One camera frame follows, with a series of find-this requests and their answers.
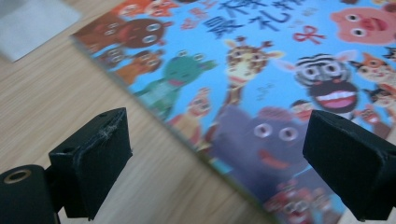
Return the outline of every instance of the wood grain surface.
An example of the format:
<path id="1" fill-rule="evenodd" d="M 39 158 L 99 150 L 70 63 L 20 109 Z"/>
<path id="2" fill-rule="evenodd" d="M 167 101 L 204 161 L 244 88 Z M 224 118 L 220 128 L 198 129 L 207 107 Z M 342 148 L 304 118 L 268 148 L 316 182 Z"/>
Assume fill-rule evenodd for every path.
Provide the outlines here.
<path id="1" fill-rule="evenodd" d="M 121 0 L 65 2 L 79 22 L 15 63 L 0 59 L 0 173 L 50 166 L 48 153 L 69 135 L 126 107 L 134 156 L 93 223 L 272 223 L 73 45 L 71 34 Z"/>

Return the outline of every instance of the green cartoon animal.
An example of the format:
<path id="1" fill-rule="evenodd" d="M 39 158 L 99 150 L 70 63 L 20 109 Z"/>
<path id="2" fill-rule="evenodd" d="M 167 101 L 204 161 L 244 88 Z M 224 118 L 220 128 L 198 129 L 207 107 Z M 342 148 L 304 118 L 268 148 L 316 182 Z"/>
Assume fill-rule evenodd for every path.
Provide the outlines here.
<path id="1" fill-rule="evenodd" d="M 204 71 L 216 67 L 212 61 L 202 62 L 203 54 L 189 56 L 182 50 L 163 69 L 163 78 L 153 81 L 135 95 L 157 116 L 166 119 L 181 88 L 193 82 Z"/>

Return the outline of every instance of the cartoon zebra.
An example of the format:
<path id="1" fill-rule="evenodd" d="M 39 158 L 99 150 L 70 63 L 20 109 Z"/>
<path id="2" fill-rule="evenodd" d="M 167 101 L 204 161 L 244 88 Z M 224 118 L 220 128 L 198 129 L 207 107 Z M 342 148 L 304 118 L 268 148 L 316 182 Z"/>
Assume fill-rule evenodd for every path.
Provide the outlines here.
<path id="1" fill-rule="evenodd" d="M 336 56 L 317 54 L 300 58 L 296 64 L 277 61 L 282 70 L 293 72 L 296 80 L 308 90 L 308 95 L 323 110 L 352 119 L 358 103 L 358 89 L 350 82 L 351 72 L 345 62 L 356 57 L 355 50 Z"/>

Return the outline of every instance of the cartoon animal illustration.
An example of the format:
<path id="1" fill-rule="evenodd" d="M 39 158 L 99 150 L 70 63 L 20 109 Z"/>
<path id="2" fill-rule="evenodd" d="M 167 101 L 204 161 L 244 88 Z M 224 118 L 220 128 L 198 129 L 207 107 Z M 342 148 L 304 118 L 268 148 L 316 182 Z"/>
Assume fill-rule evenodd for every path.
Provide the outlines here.
<path id="1" fill-rule="evenodd" d="M 385 58 L 396 63 L 396 48 L 386 47 L 388 50 L 388 54 L 384 55 Z"/>
<path id="2" fill-rule="evenodd" d="M 168 124 L 181 132 L 194 146 L 199 143 L 201 138 L 200 119 L 210 111 L 209 92 L 208 88 L 201 88 L 189 103 L 187 112 L 177 115 L 168 121 Z"/>
<path id="3" fill-rule="evenodd" d="M 170 8 L 178 7 L 171 0 L 127 0 L 113 8 L 112 12 L 125 17 L 134 17 L 138 14 L 147 14 L 152 17 L 170 17 Z"/>
<path id="4" fill-rule="evenodd" d="M 117 33 L 124 23 L 125 21 L 117 15 L 107 12 L 105 15 L 81 28 L 74 36 L 90 53 L 95 53 L 115 43 Z"/>
<path id="5" fill-rule="evenodd" d="M 304 125 L 286 109 L 264 107 L 251 118 L 238 106 L 226 105 L 208 155 L 230 166 L 228 175 L 264 203 L 277 194 L 278 184 L 306 168 L 304 137 Z"/>
<path id="6" fill-rule="evenodd" d="M 313 224 L 311 192 L 297 189 L 296 180 L 280 184 L 279 193 L 264 204 L 265 210 L 276 213 L 290 224 Z"/>
<path id="7" fill-rule="evenodd" d="M 245 37 L 238 36 L 236 41 L 239 42 L 239 46 L 233 40 L 225 40 L 225 44 L 230 48 L 227 53 L 226 70 L 229 87 L 217 117 L 221 114 L 224 106 L 239 105 L 244 87 L 265 68 L 268 60 L 283 56 L 283 52 L 278 50 L 269 52 L 262 50 L 272 46 L 270 41 L 265 41 L 260 47 L 256 48 L 247 45 L 245 40 Z M 205 141 L 202 143 L 201 150 L 207 150 L 210 147 L 215 130 L 216 119 L 205 134 Z"/>
<path id="8" fill-rule="evenodd" d="M 338 37 L 346 42 L 386 45 L 396 40 L 395 3 L 373 7 L 351 7 L 331 15 L 340 29 Z"/>
<path id="9" fill-rule="evenodd" d="M 355 56 L 355 50 L 348 50 L 336 56 L 317 54 L 303 57 L 297 63 L 279 60 L 276 65 L 284 71 L 293 72 L 320 109 L 351 119 L 351 112 L 358 103 L 358 89 L 350 82 L 351 72 L 345 62 Z"/>
<path id="10" fill-rule="evenodd" d="M 203 72 L 216 67 L 214 61 L 202 62 L 203 54 L 187 55 L 182 50 L 163 69 L 163 78 L 152 81 L 135 95 L 161 119 L 171 112 L 182 87 L 193 82 Z"/>
<path id="11" fill-rule="evenodd" d="M 145 12 L 144 4 L 149 4 L 147 1 L 135 1 L 126 0 L 121 4 L 114 7 L 111 12 L 115 15 L 125 16 L 125 17 L 135 17 L 138 14 L 143 14 Z"/>
<path id="12" fill-rule="evenodd" d="M 332 209 L 332 201 L 322 188 L 314 189 L 312 192 L 312 204 L 315 209 L 321 213 L 322 220 L 320 223 L 333 224 L 338 223 L 342 214 Z"/>
<path id="13" fill-rule="evenodd" d="M 156 71 L 163 62 L 162 55 L 163 51 L 160 49 L 155 52 L 143 50 L 134 56 L 129 56 L 132 62 L 117 70 L 116 74 L 126 84 L 131 85 L 138 76 Z"/>
<path id="14" fill-rule="evenodd" d="M 291 104 L 290 110 L 297 119 L 303 123 L 306 123 L 311 117 L 314 106 L 306 100 L 298 100 Z"/>
<path id="15" fill-rule="evenodd" d="M 361 77 L 375 82 L 381 89 L 390 91 L 396 95 L 396 71 L 386 62 L 363 53 L 364 60 L 361 63 L 351 61 L 350 64 L 357 68 Z"/>
<path id="16" fill-rule="evenodd" d="M 97 60 L 109 67 L 116 67 L 122 60 L 131 58 L 130 55 L 125 53 L 125 49 L 123 47 L 115 47 L 113 49 L 108 49 L 103 52 L 101 55 L 97 57 Z"/>
<path id="17" fill-rule="evenodd" d="M 75 36 L 91 53 L 112 44 L 140 49 L 154 44 L 163 45 L 165 27 L 172 22 L 154 19 L 123 21 L 111 12 L 79 30 Z"/>
<path id="18" fill-rule="evenodd" d="M 366 105 L 366 108 L 363 110 L 355 110 L 355 115 L 372 125 L 373 133 L 383 139 L 387 139 L 391 128 L 381 121 L 381 117 L 374 111 L 373 105 Z"/>
<path id="19" fill-rule="evenodd" d="M 396 122 L 396 99 L 395 97 L 386 90 L 375 89 L 373 91 L 363 89 L 367 93 L 372 104 L 383 107 L 387 110 L 388 117 L 392 126 Z"/>

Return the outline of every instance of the colorful book cover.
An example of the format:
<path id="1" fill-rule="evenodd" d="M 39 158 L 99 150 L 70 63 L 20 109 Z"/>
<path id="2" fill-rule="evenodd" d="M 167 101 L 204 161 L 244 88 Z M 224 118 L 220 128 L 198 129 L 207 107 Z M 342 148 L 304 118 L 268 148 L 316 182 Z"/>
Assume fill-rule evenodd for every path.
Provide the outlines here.
<path id="1" fill-rule="evenodd" d="M 313 109 L 396 121 L 395 1 L 126 0 L 73 37 L 279 223 L 345 210 L 303 157 Z"/>

